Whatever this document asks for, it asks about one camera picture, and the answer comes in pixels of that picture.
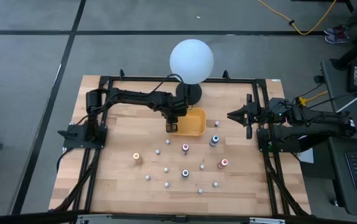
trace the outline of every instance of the white ball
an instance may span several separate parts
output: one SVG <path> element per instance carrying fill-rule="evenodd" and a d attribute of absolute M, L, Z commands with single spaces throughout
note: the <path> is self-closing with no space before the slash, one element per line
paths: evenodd
<path fill-rule="evenodd" d="M 172 73 L 180 75 L 186 84 L 203 82 L 209 77 L 214 63 L 213 52 L 200 40 L 181 41 L 170 54 Z"/>

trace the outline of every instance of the wooden table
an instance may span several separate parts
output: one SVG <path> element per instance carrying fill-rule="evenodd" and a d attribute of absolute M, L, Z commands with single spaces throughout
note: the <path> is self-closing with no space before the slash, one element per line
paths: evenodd
<path fill-rule="evenodd" d="M 72 122 L 86 115 L 85 94 L 98 87 L 100 76 L 85 75 L 82 79 Z M 266 80 L 269 97 L 284 97 L 279 80 Z M 114 81 L 113 86 L 132 91 L 151 91 L 156 82 Z M 164 83 L 158 90 L 174 93 L 178 83 Z M 246 139 L 246 128 L 226 118 L 228 112 L 246 104 L 246 94 L 253 93 L 250 84 L 201 83 L 202 98 L 195 107 L 206 111 L 206 131 L 200 137 L 174 136 L 165 132 L 165 119 L 160 112 L 145 106 L 114 105 L 109 109 L 108 137 L 100 155 L 91 212 L 151 213 L 186 215 L 270 216 L 266 172 L 257 137 Z M 209 141 L 218 135 L 220 141 L 211 147 Z M 182 144 L 190 145 L 185 156 Z M 132 158 L 138 152 L 144 159 L 136 166 Z M 83 158 L 83 149 L 75 149 L 61 161 L 50 208 L 58 206 L 75 186 Z M 217 163 L 227 159 L 225 169 Z M 280 153 L 285 184 L 296 201 L 310 212 L 300 164 L 289 153 Z M 190 177 L 182 179 L 188 169 Z M 84 207 L 87 185 L 80 208 Z M 281 198 L 276 187 L 279 211 Z"/>

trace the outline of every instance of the white sphere lamp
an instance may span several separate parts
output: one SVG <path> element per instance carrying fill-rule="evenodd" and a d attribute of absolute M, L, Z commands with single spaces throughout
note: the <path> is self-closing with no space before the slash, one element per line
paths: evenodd
<path fill-rule="evenodd" d="M 214 63 L 213 52 L 204 42 L 188 39 L 178 43 L 170 54 L 172 73 L 183 79 L 176 88 L 176 96 L 185 96 L 189 105 L 197 103 L 202 96 L 199 83 L 209 77 Z"/>

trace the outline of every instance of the person's foot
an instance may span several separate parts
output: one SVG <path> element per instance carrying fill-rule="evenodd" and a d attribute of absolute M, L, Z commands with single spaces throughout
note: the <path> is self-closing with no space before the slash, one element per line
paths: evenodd
<path fill-rule="evenodd" d="M 325 36 L 325 41 L 328 42 L 329 44 L 344 44 L 349 42 L 349 38 L 347 35 L 343 32 L 337 35 L 328 35 Z"/>
<path fill-rule="evenodd" d="M 347 26 L 345 25 L 338 25 L 336 27 L 333 28 L 327 28 L 324 30 L 324 33 L 328 34 L 328 35 L 337 35 L 339 33 L 342 33 L 344 31 L 346 31 Z"/>

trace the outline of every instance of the white cable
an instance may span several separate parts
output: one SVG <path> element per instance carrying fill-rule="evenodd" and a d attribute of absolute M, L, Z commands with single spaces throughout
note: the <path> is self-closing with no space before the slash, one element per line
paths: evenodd
<path fill-rule="evenodd" d="M 336 113 L 341 112 L 342 110 L 344 110 L 346 107 L 348 107 L 350 104 L 354 103 L 355 101 L 357 101 L 357 98 L 351 100 L 348 104 L 346 104 L 344 107 L 340 108 L 338 111 L 336 111 Z"/>

